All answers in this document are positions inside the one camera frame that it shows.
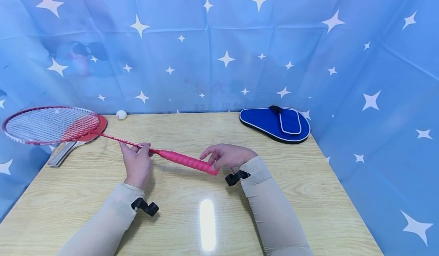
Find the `pink grip tape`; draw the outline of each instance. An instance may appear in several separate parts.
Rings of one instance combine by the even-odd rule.
[[[211,165],[208,162],[198,160],[177,152],[167,151],[167,150],[155,150],[162,158],[169,160],[174,163],[179,163],[181,165],[194,168],[196,170],[208,173],[210,175],[218,175],[220,170],[212,170]]]

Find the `red badminton racket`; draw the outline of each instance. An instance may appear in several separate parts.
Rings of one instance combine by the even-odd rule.
[[[44,106],[20,111],[7,118],[2,125],[5,135],[23,144],[57,144],[78,141],[89,134],[95,134],[130,143],[98,131],[101,120],[98,114],[87,109],[68,106]],[[210,175],[218,175],[219,170],[212,170],[205,161],[191,158],[167,150],[149,149],[174,163],[182,164]]]

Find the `ping pong ball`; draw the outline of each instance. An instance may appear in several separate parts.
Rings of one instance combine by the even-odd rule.
[[[118,112],[116,112],[116,117],[119,120],[123,120],[123,119],[125,119],[127,117],[127,112],[124,111],[124,110],[119,110]]]

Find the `blue backdrop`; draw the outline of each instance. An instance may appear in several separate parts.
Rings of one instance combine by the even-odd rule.
[[[1,120],[294,107],[385,255],[439,254],[439,0],[0,2]],[[4,217],[50,149],[0,143]]]

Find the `beige sleeve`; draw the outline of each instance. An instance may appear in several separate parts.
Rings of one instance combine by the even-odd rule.
[[[113,256],[136,212],[131,204],[143,190],[118,184],[104,206],[61,248],[58,256]]]
[[[267,256],[313,256],[300,222],[258,156],[240,167],[250,177],[241,180]]]

